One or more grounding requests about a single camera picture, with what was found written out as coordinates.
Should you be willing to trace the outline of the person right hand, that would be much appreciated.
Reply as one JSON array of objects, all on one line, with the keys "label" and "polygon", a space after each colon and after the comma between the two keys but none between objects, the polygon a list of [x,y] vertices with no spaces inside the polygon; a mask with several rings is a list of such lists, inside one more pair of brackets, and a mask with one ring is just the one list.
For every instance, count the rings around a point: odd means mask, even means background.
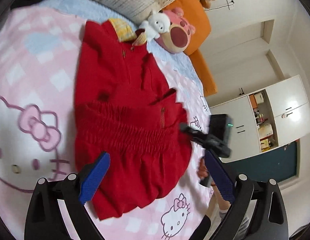
[{"label": "person right hand", "polygon": [[205,166],[204,158],[201,158],[199,161],[197,176],[199,177],[200,180],[204,180],[204,179],[208,178],[209,175],[210,174],[208,172],[208,169]]}]

